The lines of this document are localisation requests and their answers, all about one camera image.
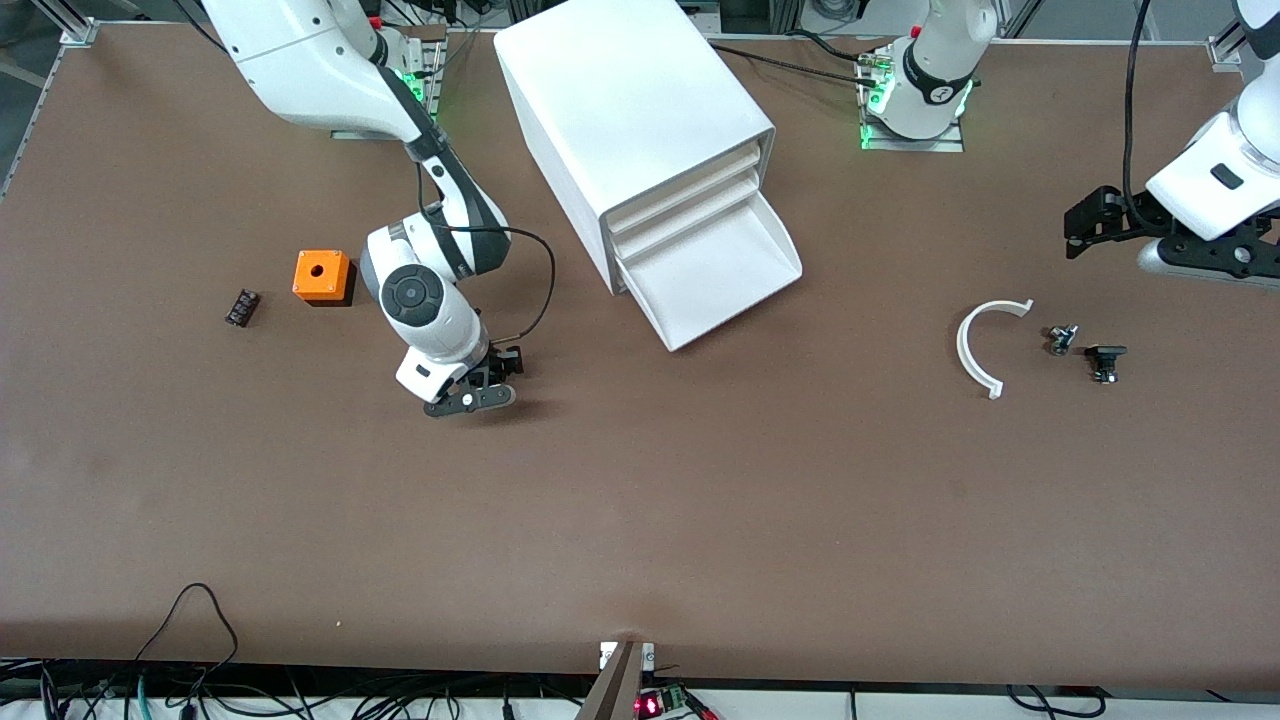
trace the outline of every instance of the small metal part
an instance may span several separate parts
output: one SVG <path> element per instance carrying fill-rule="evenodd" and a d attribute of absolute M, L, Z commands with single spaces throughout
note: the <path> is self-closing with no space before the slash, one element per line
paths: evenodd
<path fill-rule="evenodd" d="M 230 311 L 227 313 L 227 322 L 237 328 L 243 328 L 253 316 L 253 310 L 257 310 L 257 304 L 261 300 L 261 296 L 252 290 L 242 290 L 239 297 L 236 299 L 236 305 L 232 305 Z"/>
<path fill-rule="evenodd" d="M 1071 350 L 1071 341 L 1075 340 L 1078 332 L 1080 332 L 1080 325 L 1053 325 L 1048 329 L 1048 351 L 1059 357 L 1066 355 Z"/>
<path fill-rule="evenodd" d="M 1102 384 L 1116 382 L 1116 357 L 1129 348 L 1123 345 L 1091 345 L 1084 355 L 1093 359 L 1093 379 Z"/>

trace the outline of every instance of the semicircular plastic part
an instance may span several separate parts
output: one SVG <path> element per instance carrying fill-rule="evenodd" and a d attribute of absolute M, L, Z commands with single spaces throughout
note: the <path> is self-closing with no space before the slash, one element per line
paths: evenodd
<path fill-rule="evenodd" d="M 960 364 L 964 365 L 965 372 L 969 377 L 982 383 L 987 388 L 987 397 L 996 400 L 1000 393 L 1005 389 L 1005 383 L 991 377 L 991 373 L 982 369 L 978 360 L 974 359 L 973 351 L 969 350 L 969 325 L 973 324 L 973 319 L 988 310 L 998 310 L 1001 313 L 1010 313 L 1021 318 L 1032 309 L 1030 299 L 1023 302 L 1014 302 L 1012 300 L 992 300 L 991 302 L 983 302 L 982 305 L 973 309 L 972 313 L 960 323 L 960 331 L 956 332 L 956 352 L 960 354 Z"/>

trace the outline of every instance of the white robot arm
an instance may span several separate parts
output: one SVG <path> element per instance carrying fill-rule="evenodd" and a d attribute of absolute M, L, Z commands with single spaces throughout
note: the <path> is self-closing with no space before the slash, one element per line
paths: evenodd
<path fill-rule="evenodd" d="M 1280 0 L 1233 1 L 1262 74 L 1132 204 L 1103 186 L 1069 210 L 1069 259 L 1098 242 L 1156 237 L 1138 256 L 1144 270 L 1280 288 L 1280 249 L 1262 238 L 1280 219 Z"/>
<path fill-rule="evenodd" d="M 1204 240 L 1280 201 L 1280 0 L 1234 0 L 1262 74 L 1213 115 L 1187 150 L 1147 182 L 1181 224 Z"/>
<path fill-rule="evenodd" d="M 992 0 L 929 0 L 919 35 L 877 51 L 890 67 L 867 111 L 902 137 L 938 137 L 964 110 L 996 26 Z"/>
<path fill-rule="evenodd" d="M 370 233 L 361 274 L 410 348 L 397 379 L 433 416 L 515 401 L 502 382 L 520 350 L 498 351 L 453 283 L 502 265 L 507 220 L 404 85 L 404 38 L 375 31 L 357 0 L 205 0 L 228 54 L 264 105 L 307 127 L 398 138 L 440 191 L 435 202 Z"/>

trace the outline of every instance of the black cable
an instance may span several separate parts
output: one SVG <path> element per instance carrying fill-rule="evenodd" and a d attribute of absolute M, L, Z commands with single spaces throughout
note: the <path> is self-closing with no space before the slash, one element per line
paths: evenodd
<path fill-rule="evenodd" d="M 516 720 L 516 708 L 511 706 L 511 680 L 502 683 L 502 720 Z"/>
<path fill-rule="evenodd" d="M 579 707 L 582 707 L 582 701 L 577 700 L 576 697 L 572 697 L 572 696 L 568 696 L 568 694 L 564 694 L 564 693 L 559 692 L 558 689 L 553 688 L 549 683 L 544 682 L 541 678 L 539 678 L 536 675 L 530 675 L 530 678 L 532 678 L 534 682 L 538 683 L 539 688 L 543 688 L 544 691 L 550 691 L 550 693 L 553 696 L 556 696 L 556 697 L 558 697 L 561 700 L 567 700 L 567 701 L 572 702 L 573 705 L 576 705 Z"/>
<path fill-rule="evenodd" d="M 88 710 L 84 711 L 84 716 L 81 717 L 81 720 L 95 720 L 97 717 L 97 711 L 93 708 L 104 697 L 106 697 L 106 691 L 111 688 L 111 680 L 114 679 L 115 674 L 113 673 L 111 676 L 102 683 L 102 688 L 97 692 L 96 696 L 93 696 L 92 701 L 88 701 L 87 698 L 84 700 L 84 702 L 88 705 Z"/>
<path fill-rule="evenodd" d="M 165 700 L 165 707 L 178 707 L 178 705 L 189 705 L 192 698 L 200 693 L 200 688 L 205 683 L 205 678 L 210 673 L 214 673 L 219 667 L 230 662 L 232 659 L 236 657 L 236 653 L 239 651 L 239 637 L 236 634 L 236 628 L 232 628 L 230 620 L 228 620 L 227 615 L 223 614 L 223 606 L 218 603 L 218 594 L 214 593 L 214 589 L 206 585 L 205 583 L 187 583 L 186 587 L 178 591 L 178 597 L 173 598 L 173 605 L 169 606 L 169 612 L 164 616 L 164 620 L 160 623 L 160 626 L 156 628 L 156 632 L 151 633 L 151 637 L 147 638 L 147 642 L 142 643 L 142 647 L 138 648 L 137 655 L 134 655 L 133 660 L 129 661 L 129 667 L 136 666 L 137 662 L 142 660 L 142 656 L 146 655 L 147 648 L 151 647 L 151 643 L 156 642 L 156 639 L 161 634 L 164 634 L 165 629 L 169 626 L 169 621 L 173 620 L 174 614 L 178 611 L 178 605 L 182 603 L 182 598 L 189 591 L 197 588 L 205 591 L 205 594 L 209 596 L 209 601 L 214 605 L 214 614 L 218 615 L 218 620 L 223 624 L 223 628 L 227 630 L 227 634 L 232 638 L 232 651 L 228 652 L 227 657 L 224 657 L 220 662 L 218 662 L 212 667 L 207 670 L 201 669 L 200 678 L 197 678 L 196 682 L 191 684 L 191 688 L 187 691 L 187 696 L 182 700 L 180 703 L 170 705 L 169 701 Z"/>
<path fill-rule="evenodd" d="M 841 50 L 836 50 L 835 47 L 831 46 L 831 44 L 828 44 L 826 40 L 822 38 L 820 35 L 818 35 L 815 32 L 809 32 L 809 31 L 806 31 L 804 28 L 799 28 L 797 27 L 797 28 L 792 29 L 791 32 L 788 32 L 787 35 L 799 36 L 799 37 L 808 37 L 809 40 L 817 42 L 818 47 L 822 47 L 823 51 L 826 51 L 829 55 L 835 55 L 836 58 L 840 58 L 841 60 L 849 60 L 850 63 L 856 63 L 858 61 L 858 55 L 850 55 L 849 53 L 844 53 Z"/>
<path fill-rule="evenodd" d="M 458 20 L 458 24 L 462 26 L 465 29 L 467 29 L 467 36 L 462 38 L 462 45 L 457 49 L 457 51 L 449 53 L 444 58 L 444 64 L 440 65 L 440 69 L 438 72 L 443 73 L 444 68 L 448 68 L 449 63 L 452 63 L 454 58 L 461 56 L 463 53 L 467 51 L 468 47 L 471 47 L 471 44 L 475 42 L 476 33 L 480 32 L 480 27 L 484 24 L 485 14 L 486 13 L 477 14 L 476 26 L 472 28 L 468 28 L 467 23 L 462 22 L 461 19 Z"/>
<path fill-rule="evenodd" d="M 1138 67 L 1138 41 L 1142 40 L 1142 29 L 1147 24 L 1148 9 L 1151 9 L 1151 0 L 1142 0 L 1142 5 L 1138 6 L 1138 20 L 1133 24 L 1133 38 L 1129 41 L 1129 64 L 1124 76 L 1124 161 L 1121 168 L 1121 187 L 1125 206 L 1129 209 L 1130 222 L 1138 220 L 1142 229 L 1153 236 L 1161 236 L 1167 233 L 1170 228 L 1156 225 L 1143 217 L 1133 200 L 1133 76 Z"/>
<path fill-rule="evenodd" d="M 1014 703 L 1018 705 L 1018 707 L 1021 707 L 1024 710 L 1030 710 L 1032 712 L 1043 712 L 1044 715 L 1048 716 L 1048 720 L 1057 720 L 1060 715 L 1062 717 L 1080 717 L 1083 720 L 1089 720 L 1091 717 L 1098 717 L 1107 711 L 1107 698 L 1102 696 L 1097 697 L 1098 707 L 1088 712 L 1078 712 L 1074 710 L 1062 710 L 1061 707 L 1055 707 L 1050 705 L 1048 698 L 1044 697 L 1044 693 L 1042 693 L 1039 688 L 1037 688 L 1036 685 L 1027 685 L 1027 687 L 1032 691 L 1032 694 L 1036 696 L 1036 700 L 1041 702 L 1039 705 L 1032 705 L 1024 701 L 1023 698 L 1018 697 L 1018 693 L 1014 692 L 1014 685 L 1005 685 L 1005 692 L 1009 693 L 1009 700 L 1014 701 Z"/>
<path fill-rule="evenodd" d="M 408 13 L 406 13 L 403 9 L 401 9 L 399 5 L 397 5 L 396 3 L 392 3 L 390 0 L 387 0 L 387 4 L 390 5 L 392 10 L 396 10 L 397 13 L 399 13 L 399 17 L 404 18 L 404 20 L 408 24 L 416 26 L 416 24 L 420 24 L 422 22 L 421 19 L 415 20 L 413 18 L 408 17 Z"/>
<path fill-rule="evenodd" d="M 205 40 L 212 42 L 214 47 L 216 47 L 216 49 L 219 49 L 219 50 L 223 51 L 223 55 L 230 55 L 230 53 L 228 53 L 227 49 L 223 47 L 221 42 L 218 42 L 216 40 L 214 40 L 214 36 L 209 35 L 209 32 L 206 32 L 205 28 L 201 27 L 200 23 L 196 22 L 196 18 L 192 17 L 191 12 L 187 10 L 187 6 L 182 4 L 182 0 L 172 0 L 172 3 L 173 3 L 173 6 L 178 8 L 178 12 L 182 13 L 183 17 L 187 18 L 187 22 L 191 23 L 191 27 L 196 28 L 196 32 L 198 32 L 200 35 L 204 35 Z"/>
<path fill-rule="evenodd" d="M 424 13 L 428 13 L 428 14 L 431 14 L 431 15 L 436 15 L 436 17 L 440 17 L 440 18 L 444 18 L 444 22 L 445 22 L 445 24 L 453 24 L 453 23 L 458 23 L 458 24 L 460 24 L 460 26 L 462 26 L 462 27 L 470 27 L 470 26 L 468 26 L 468 24 L 467 24 L 466 22 L 463 22 L 463 20 L 462 20 L 462 18 L 460 18 L 460 17 L 454 15 L 454 17 L 453 17 L 453 18 L 451 19 L 451 18 L 449 18 L 449 15 L 445 15 L 445 14 L 444 14 L 444 13 L 442 13 L 440 10 L 438 10 L 438 9 L 435 9 L 435 8 L 431 8 L 431 6 L 430 6 L 430 4 L 424 4 L 424 3 L 422 3 L 422 0 L 402 0 L 402 1 L 403 1 L 403 3 L 407 3 L 407 4 L 410 4 L 410 5 L 412 5 L 412 6 L 413 6 L 413 8 L 416 9 L 416 10 L 422 10 Z M 483 18 L 484 18 L 484 15 L 485 15 L 485 14 L 488 14 L 488 13 L 477 13 L 477 14 L 479 14 L 479 15 L 480 15 L 480 18 L 483 19 Z"/>
<path fill-rule="evenodd" d="M 737 55 L 740 58 L 746 58 L 749 60 L 759 60 L 762 63 L 768 63 L 771 65 L 777 65 L 780 68 L 786 68 L 788 70 L 796 70 L 800 73 L 809 73 L 812 76 L 826 77 L 831 79 L 840 79 L 845 82 L 851 82 L 854 85 L 861 85 L 865 87 L 874 87 L 876 82 L 870 78 L 859 78 L 854 76 L 842 76 L 840 73 L 828 73 L 827 70 L 819 70 L 817 68 L 806 68 L 805 65 L 796 65 L 795 63 L 787 63 L 786 60 L 778 60 L 777 58 L 765 58 L 764 55 L 756 55 L 755 53 L 748 53 L 746 50 L 739 50 L 736 47 L 726 47 L 723 45 L 710 44 L 712 47 L 721 53 L 728 53 L 730 55 Z"/>
<path fill-rule="evenodd" d="M 298 684 L 293 680 L 293 671 L 289 666 L 284 666 L 284 674 L 289 678 L 289 685 L 293 687 L 293 694 L 298 696 L 298 703 L 302 705 L 302 710 L 307 712 L 306 720 L 316 720 L 316 716 L 311 714 L 311 708 L 307 707 L 307 698 L 302 697 L 302 691 L 298 689 Z"/>
<path fill-rule="evenodd" d="M 543 238 L 538 237 L 536 234 L 534 234 L 534 233 L 531 233 L 531 232 L 529 232 L 526 229 L 522 229 L 522 228 L 516 228 L 516 227 L 509 227 L 509 225 L 467 225 L 467 227 L 456 227 L 456 225 L 445 225 L 445 224 L 433 223 L 430 215 L 426 214 L 426 205 L 422 201 L 422 186 L 424 186 L 424 183 L 422 183 L 422 165 L 420 163 L 413 163 L 413 167 L 417 170 L 417 209 L 419 209 L 420 213 L 422 213 L 422 219 L 426 220 L 430 225 L 440 228 L 440 229 L 447 229 L 449 232 L 506 232 L 506 233 L 522 234 L 522 236 L 532 240 L 538 245 L 541 245 L 543 250 L 547 251 L 547 261 L 550 265 L 550 278 L 547 282 L 547 299 L 543 300 L 543 307 L 541 307 L 541 310 L 538 311 L 538 316 L 534 318 L 534 322 L 530 323 L 527 328 L 525 328 L 524 331 L 521 331 L 521 332 L 518 332 L 518 333 L 516 333 L 513 336 L 502 338 L 498 342 L 515 342 L 517 340 L 521 340 L 521 338 L 526 337 L 529 333 L 534 332 L 534 328 L 538 327 L 538 323 L 541 323 L 543 322 L 543 316 L 547 315 L 547 307 L 549 307 L 550 304 L 552 304 L 552 296 L 556 295 L 556 251 L 552 250 L 552 246 L 545 240 L 543 240 Z"/>
<path fill-rule="evenodd" d="M 58 719 L 58 689 L 54 687 L 54 679 L 49 676 L 49 667 L 45 662 L 40 664 L 40 705 L 45 711 L 45 720 L 59 720 Z"/>
<path fill-rule="evenodd" d="M 340 697 L 349 696 L 352 693 L 352 691 L 356 691 L 358 688 L 365 688 L 365 687 L 372 685 L 375 683 L 383 683 L 383 682 L 396 680 L 393 684 L 390 684 L 390 685 L 388 685 L 385 688 L 381 688 L 381 689 L 378 689 L 378 691 L 370 691 L 370 697 L 367 697 L 366 700 L 372 700 L 372 696 L 376 696 L 376 694 L 389 694 L 393 688 L 403 687 L 403 685 L 407 685 L 410 683 L 419 682 L 419 680 L 425 680 L 425 679 L 429 679 L 429 676 L 424 675 L 421 673 L 403 674 L 403 675 L 388 675 L 385 678 L 372 678 L 372 679 L 369 679 L 369 680 L 364 680 L 364 682 L 356 683 L 355 685 L 351 685 L 351 687 L 348 687 L 346 689 L 338 691 L 337 693 L 333 693 L 333 694 L 330 694 L 328 697 L 317 700 L 316 702 L 307 703 L 306 708 L 307 710 L 315 710 L 316 707 L 320 707 L 321 705 L 333 702 L 333 701 L 335 701 L 335 700 L 338 700 Z M 223 707 L 223 710 L 227 710 L 228 712 L 232 712 L 234 715 L 239 715 L 242 717 L 260 717 L 260 719 L 262 719 L 262 717 L 288 717 L 289 715 L 296 715 L 296 716 L 301 717 L 300 711 L 303 710 L 301 707 L 300 708 L 294 708 L 294 707 L 284 703 L 283 701 L 280 701 L 278 697 L 273 696 L 271 693 L 268 693 L 265 691 L 261 691 L 261 689 L 251 687 L 251 685 L 233 685 L 233 684 L 224 684 L 224 683 L 205 683 L 202 687 L 206 688 L 206 689 L 207 688 L 232 688 L 232 689 L 242 689 L 242 691 L 247 689 L 247 691 L 252 691 L 252 692 L 255 692 L 255 693 L 257 693 L 257 694 L 260 694 L 260 696 L 262 696 L 265 698 L 275 700 L 276 703 L 283 705 L 284 707 L 288 708 L 288 710 L 283 710 L 283 711 L 246 710 L 246 708 L 230 706 L 223 698 L 216 697 L 215 694 L 212 694 L 212 692 L 209 693 L 209 700 L 211 700 L 211 701 L 216 702 L 218 705 L 220 705 Z"/>

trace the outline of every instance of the cable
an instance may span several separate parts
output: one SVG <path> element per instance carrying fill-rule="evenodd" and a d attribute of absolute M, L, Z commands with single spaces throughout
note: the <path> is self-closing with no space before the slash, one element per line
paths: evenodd
<path fill-rule="evenodd" d="M 876 82 L 872 81 L 870 78 L 858 78 L 858 77 L 854 77 L 854 76 L 842 76 L 840 73 L 828 73 L 827 70 L 819 70 L 819 69 L 815 69 L 815 68 L 806 68 L 804 65 L 796 65 L 794 63 L 787 63 L 785 60 L 778 60 L 776 58 L 765 58 L 764 55 L 756 55 L 755 53 L 748 53 L 746 50 L 739 50 L 736 47 L 726 47 L 723 45 L 716 45 L 714 42 L 712 42 L 710 46 L 714 47 L 716 50 L 719 50 L 721 53 L 728 53 L 730 55 L 739 55 L 739 56 L 746 58 L 749 60 L 759 60 L 762 63 L 768 63 L 771 65 L 777 65 L 780 68 L 786 68 L 788 70 L 796 70 L 796 72 L 801 72 L 801 73 L 809 73 L 809 74 L 813 74 L 813 76 L 826 77 L 826 78 L 832 78 L 832 79 L 841 79 L 841 81 L 845 81 L 845 82 L 851 82 L 854 85 L 861 85 L 864 87 L 874 87 L 876 86 Z"/>
<path fill-rule="evenodd" d="M 558 697 L 561 700 L 567 700 L 567 701 L 572 702 L 573 705 L 576 705 L 579 707 L 582 707 L 582 701 L 577 700 L 576 697 L 572 697 L 572 696 L 568 696 L 568 694 L 564 694 L 564 693 L 559 692 L 558 689 L 553 688 L 549 683 L 544 682 L 541 678 L 539 678 L 536 675 L 530 675 L 530 678 L 532 678 L 534 682 L 538 683 L 539 688 L 541 688 L 544 691 L 550 691 L 550 693 L 553 696 L 556 696 L 556 697 Z"/>
<path fill-rule="evenodd" d="M 1048 703 L 1048 698 L 1044 697 L 1044 693 L 1042 693 L 1039 688 L 1037 688 L 1036 685 L 1027 685 L 1027 687 L 1032 691 L 1032 694 L 1036 696 L 1036 700 L 1041 702 L 1039 705 L 1032 705 L 1024 701 L 1023 698 L 1018 697 L 1018 693 L 1014 692 L 1014 685 L 1005 685 L 1005 692 L 1009 693 L 1009 700 L 1014 701 L 1014 703 L 1016 703 L 1018 707 L 1021 707 L 1023 710 L 1030 710 L 1032 712 L 1043 712 L 1048 716 L 1048 720 L 1057 720 L 1060 715 L 1062 717 L 1080 717 L 1083 720 L 1089 720 L 1091 717 L 1098 717 L 1107 711 L 1107 698 L 1102 696 L 1097 697 L 1098 700 L 1097 708 L 1091 710 L 1088 712 L 1078 712 L 1074 710 L 1062 710 L 1061 707 L 1055 707 Z"/>
<path fill-rule="evenodd" d="M 192 17 L 191 12 L 187 10 L 187 6 L 183 5 L 180 0 L 170 0 L 170 1 L 173 3 L 173 6 L 178 8 L 178 12 L 182 13 L 184 18 L 187 18 L 187 22 L 191 23 L 191 27 L 196 28 L 196 32 L 198 32 L 200 35 L 204 35 L 205 40 L 212 42 L 214 47 L 216 47 L 216 49 L 219 49 L 219 50 L 223 51 L 223 55 L 230 55 L 230 53 L 228 53 L 227 49 L 223 47 L 221 42 L 218 42 L 216 40 L 214 40 L 214 36 L 209 35 L 209 32 L 206 32 L 205 28 L 201 27 L 200 23 L 196 22 L 196 18 Z"/>
<path fill-rule="evenodd" d="M 396 10 L 396 13 L 399 17 L 404 18 L 404 22 L 407 22 L 408 24 L 411 26 L 422 24 L 422 18 L 415 20 L 413 18 L 408 17 L 408 13 L 406 13 L 403 8 L 401 8 L 396 3 L 392 3 L 392 0 L 387 0 L 387 6 L 390 8 L 392 10 Z"/>
<path fill-rule="evenodd" d="M 284 674 L 289 678 L 289 685 L 293 687 L 293 694 L 298 696 L 298 703 L 302 705 L 302 710 L 307 712 L 307 720 L 316 720 L 316 716 L 311 714 L 311 708 L 307 707 L 307 700 L 302 697 L 302 691 L 298 689 L 298 684 L 293 680 L 293 673 L 289 666 L 284 666 Z"/>
<path fill-rule="evenodd" d="M 40 664 L 40 705 L 45 711 L 45 720 L 58 720 L 58 688 L 44 662 Z"/>
<path fill-rule="evenodd" d="M 547 300 L 543 301 L 541 310 L 538 311 L 538 316 L 534 318 L 534 322 L 530 323 L 527 328 L 525 328 L 524 331 L 521 331 L 521 332 L 518 332 L 518 333 L 516 333 L 513 336 L 498 338 L 498 340 L 493 341 L 493 345 L 502 345 L 502 343 L 506 343 L 506 342 L 515 342 L 515 341 L 517 341 L 517 340 L 527 336 L 529 333 L 534 332 L 534 328 L 538 327 L 538 323 L 541 323 L 543 322 L 543 316 L 547 315 L 547 307 L 549 307 L 550 304 L 552 304 L 552 296 L 556 295 L 556 251 L 552 250 L 552 246 L 545 240 L 538 237 L 536 234 L 534 234 L 534 233 L 531 233 L 531 232 L 529 232 L 526 229 L 521 229 L 521 228 L 515 228 L 515 227 L 508 227 L 508 225 L 468 225 L 468 227 L 456 227 L 456 225 L 445 225 L 445 224 L 433 223 L 431 222 L 431 217 L 428 215 L 428 213 L 426 213 L 426 205 L 424 205 L 424 202 L 422 202 L 422 165 L 420 163 L 413 163 L 413 168 L 417 170 L 417 209 L 419 209 L 420 213 L 422 213 L 422 219 L 426 220 L 430 225 L 440 228 L 440 229 L 447 229 L 449 232 L 506 232 L 506 233 L 522 234 L 522 236 L 532 240 L 538 245 L 541 245 L 543 250 L 547 251 L 547 261 L 550 265 L 550 279 L 548 279 L 548 282 L 547 282 Z"/>
<path fill-rule="evenodd" d="M 183 596 L 186 596 L 189 591 L 196 588 L 205 591 L 205 594 L 209 596 L 209 601 L 212 602 L 214 612 L 218 615 L 218 620 L 223 624 L 223 628 L 227 629 L 227 634 L 232 638 L 232 651 L 228 652 L 227 657 L 224 657 L 220 662 L 218 662 L 218 665 L 214 665 L 207 670 L 201 669 L 200 678 L 197 678 L 196 682 L 192 683 L 191 689 L 187 691 L 187 696 L 178 705 L 191 705 L 192 698 L 200 693 L 200 688 L 205 683 L 205 676 L 230 662 L 232 659 L 236 657 L 236 653 L 239 651 L 239 637 L 236 634 L 236 628 L 232 628 L 232 624 L 227 619 L 227 615 L 223 614 L 223 607 L 221 605 L 218 603 L 218 596 L 214 593 L 212 588 L 210 588 L 205 583 L 187 583 L 186 587 L 178 591 L 178 597 L 173 598 L 173 605 L 169 606 L 169 612 L 164 616 L 164 620 L 160 623 L 160 626 L 156 628 L 156 632 L 151 633 L 151 637 L 147 638 L 147 642 L 142 643 L 142 647 L 138 648 L 138 653 L 133 656 L 132 661 L 129 661 L 129 667 L 133 667 L 134 665 L 137 665 L 140 660 L 142 660 L 142 656 L 146 655 L 147 648 L 151 647 L 151 643 L 156 642 L 156 638 L 159 638 L 169 626 L 169 621 L 173 620 L 174 612 L 178 611 L 178 605 L 182 602 Z M 138 685 L 141 691 L 142 685 L 141 678 L 138 679 Z M 165 707 L 178 707 L 178 705 L 170 705 L 168 700 L 165 701 Z"/>
<path fill-rule="evenodd" d="M 449 53 L 449 55 L 447 58 L 444 58 L 444 64 L 440 65 L 440 69 L 436 70 L 436 72 L 443 73 L 444 68 L 448 68 L 449 63 L 452 63 L 454 58 L 462 55 L 463 53 L 466 53 L 466 50 L 468 47 L 471 47 L 471 44 L 475 42 L 476 33 L 480 32 L 480 26 L 484 24 L 484 17 L 485 17 L 485 14 L 486 13 L 480 13 L 480 14 L 476 15 L 476 26 L 474 28 L 470 28 L 470 31 L 467 32 L 467 36 L 465 38 L 462 38 L 462 46 L 458 47 L 457 53 Z M 461 19 L 458 20 L 458 24 L 462 26 L 463 28 L 467 27 L 467 23 L 462 22 Z"/>
<path fill-rule="evenodd" d="M 1138 6 L 1138 20 L 1133 24 L 1133 38 L 1129 41 L 1129 65 L 1124 76 L 1124 161 L 1121 168 L 1121 186 L 1130 222 L 1138 220 L 1142 229 L 1151 234 L 1161 236 L 1167 233 L 1170 228 L 1156 225 L 1143 217 L 1133 200 L 1133 76 L 1138 65 L 1138 41 L 1142 40 L 1142 28 L 1147 24 L 1148 9 L 1151 9 L 1151 0 L 1142 0 L 1142 5 Z"/>
<path fill-rule="evenodd" d="M 225 684 L 225 683 L 204 683 L 202 684 L 202 689 L 205 689 L 206 692 L 210 688 L 230 688 L 230 689 L 241 689 L 241 691 L 252 691 L 253 693 L 257 693 L 259 696 L 265 697 L 268 700 L 274 700 L 278 705 L 282 705 L 283 707 L 285 707 L 285 710 L 283 710 L 283 711 L 246 710 L 246 708 L 242 708 L 242 707 L 234 707 L 232 705 L 228 705 L 227 701 L 224 701 L 220 697 L 216 697 L 215 694 L 212 694 L 212 692 L 209 692 L 209 700 L 211 700 L 211 701 L 216 702 L 218 705 L 220 705 L 223 707 L 223 710 L 227 710 L 228 712 L 232 712 L 234 715 L 239 715 L 242 717 L 260 717 L 260 719 L 261 717 L 288 717 L 291 715 L 302 717 L 302 715 L 300 715 L 300 711 L 303 711 L 303 710 L 315 710 L 316 707 L 320 707 L 321 705 L 325 705 L 328 702 L 333 702 L 333 701 L 338 700 L 339 697 L 348 696 L 348 694 L 352 693 L 352 691 L 356 691 L 358 688 L 365 688 L 365 687 L 372 685 L 375 683 L 383 683 L 383 682 L 394 680 L 394 683 L 392 683 L 390 685 L 387 685 L 387 687 L 380 688 L 378 691 L 370 691 L 370 694 L 366 697 L 366 702 L 367 702 L 369 700 L 372 700 L 372 697 L 378 696 L 378 694 L 388 694 L 388 696 L 392 694 L 392 689 L 393 688 L 406 687 L 410 683 L 420 682 L 420 680 L 426 680 L 426 679 L 430 679 L 430 678 L 428 675 L 421 674 L 421 673 L 412 673 L 412 674 L 403 674 L 403 675 L 388 675 L 385 678 L 372 678 L 372 679 L 369 679 L 369 680 L 364 680 L 361 683 L 356 683 L 355 685 L 351 685 L 349 688 L 346 688 L 346 689 L 339 691 L 337 693 L 333 693 L 333 694 L 330 694 L 328 697 L 317 700 L 316 702 L 306 703 L 303 707 L 298 707 L 298 708 L 294 708 L 293 706 L 291 706 L 287 702 L 282 701 L 276 696 L 273 696 L 271 693 L 268 693 L 265 691 L 261 691 L 261 689 L 251 687 L 251 685 L 236 685 L 236 684 Z M 465 680 L 456 680 L 454 684 L 468 682 L 468 680 L 474 680 L 474 679 L 475 678 L 468 678 L 468 679 L 465 679 Z M 448 683 L 445 683 L 444 685 L 436 684 L 435 687 L 433 687 L 430 689 L 430 692 L 440 689 L 442 687 L 448 687 Z M 361 710 L 362 706 L 364 706 L 364 703 L 360 707 L 357 707 L 357 711 Z"/>
<path fill-rule="evenodd" d="M 680 689 L 685 691 L 685 705 L 689 706 L 690 712 L 695 715 L 698 720 L 719 720 L 719 716 L 716 715 L 710 707 L 707 707 L 705 702 L 698 700 L 698 697 L 695 697 L 694 693 L 689 692 L 689 688 L 685 687 L 685 683 L 678 683 L 678 684 Z"/>
<path fill-rule="evenodd" d="M 147 706 L 147 693 L 142 689 L 142 678 L 138 678 L 138 714 L 142 720 L 151 720 L 151 708 Z"/>
<path fill-rule="evenodd" d="M 803 29 L 803 28 L 795 28 L 791 32 L 788 32 L 787 35 L 790 35 L 790 36 L 799 36 L 799 37 L 808 37 L 809 40 L 812 40 L 815 44 L 818 44 L 818 47 L 822 47 L 823 51 L 826 51 L 828 55 L 835 55 L 836 58 L 840 58 L 841 60 L 849 60 L 850 63 L 856 63 L 858 61 L 858 55 L 850 55 L 849 53 L 842 53 L 840 50 L 836 50 L 835 47 L 831 46 L 831 44 L 828 44 L 826 40 L 823 40 L 822 36 L 819 36 L 818 33 L 809 32 L 809 31 Z"/>
<path fill-rule="evenodd" d="M 516 708 L 511 706 L 511 682 L 502 683 L 502 720 L 516 720 Z"/>
<path fill-rule="evenodd" d="M 433 8 L 430 3 L 424 4 L 422 0 L 401 0 L 401 1 L 404 3 L 406 5 L 410 5 L 410 6 L 413 8 L 413 15 L 416 15 L 419 18 L 419 23 L 422 22 L 422 15 L 419 14 L 419 10 L 424 10 L 428 14 L 431 14 L 431 15 L 439 15 L 439 17 L 444 18 L 445 23 L 448 23 L 448 20 L 449 20 L 448 15 L 445 15 L 440 10 L 436 10 L 435 8 Z"/>

